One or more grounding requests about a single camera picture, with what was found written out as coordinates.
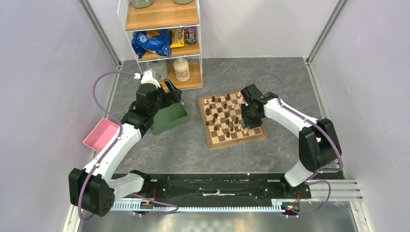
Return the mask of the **wooden chess board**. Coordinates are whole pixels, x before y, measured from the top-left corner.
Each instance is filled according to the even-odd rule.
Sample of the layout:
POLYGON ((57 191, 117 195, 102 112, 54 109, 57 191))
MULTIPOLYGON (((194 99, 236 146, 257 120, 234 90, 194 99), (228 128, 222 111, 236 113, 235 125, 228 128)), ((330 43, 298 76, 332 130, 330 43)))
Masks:
POLYGON ((239 91, 231 91, 197 100, 210 150, 266 139, 265 126, 251 129, 243 124, 239 91))

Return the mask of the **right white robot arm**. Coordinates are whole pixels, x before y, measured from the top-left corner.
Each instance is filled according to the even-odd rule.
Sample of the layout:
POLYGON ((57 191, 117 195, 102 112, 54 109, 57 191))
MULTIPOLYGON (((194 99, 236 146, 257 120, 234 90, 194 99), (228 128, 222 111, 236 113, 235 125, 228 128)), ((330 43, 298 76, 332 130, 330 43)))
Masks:
POLYGON ((244 126, 259 127, 262 119, 268 118, 284 126, 298 139, 299 161, 284 174, 279 184, 282 196, 292 197, 300 184, 325 170, 326 165, 341 159, 342 151, 331 120, 309 117, 290 107, 278 95, 263 94, 254 84, 244 87, 240 93, 245 101, 241 106, 244 126))

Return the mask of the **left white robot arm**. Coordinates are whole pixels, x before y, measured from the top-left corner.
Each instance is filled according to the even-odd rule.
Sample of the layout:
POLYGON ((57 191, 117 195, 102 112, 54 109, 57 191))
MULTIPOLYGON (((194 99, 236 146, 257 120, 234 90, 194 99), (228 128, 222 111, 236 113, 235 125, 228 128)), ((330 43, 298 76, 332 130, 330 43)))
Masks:
POLYGON ((114 171, 129 150, 139 142, 154 123, 160 109, 181 101, 182 91, 169 79, 164 80, 167 90, 152 82, 142 83, 136 100, 122 118, 119 128, 98 156, 83 169, 74 168, 68 176, 70 202, 82 211, 105 216, 115 201, 136 193, 147 197, 152 190, 146 174, 131 171, 123 177, 112 179, 114 171))

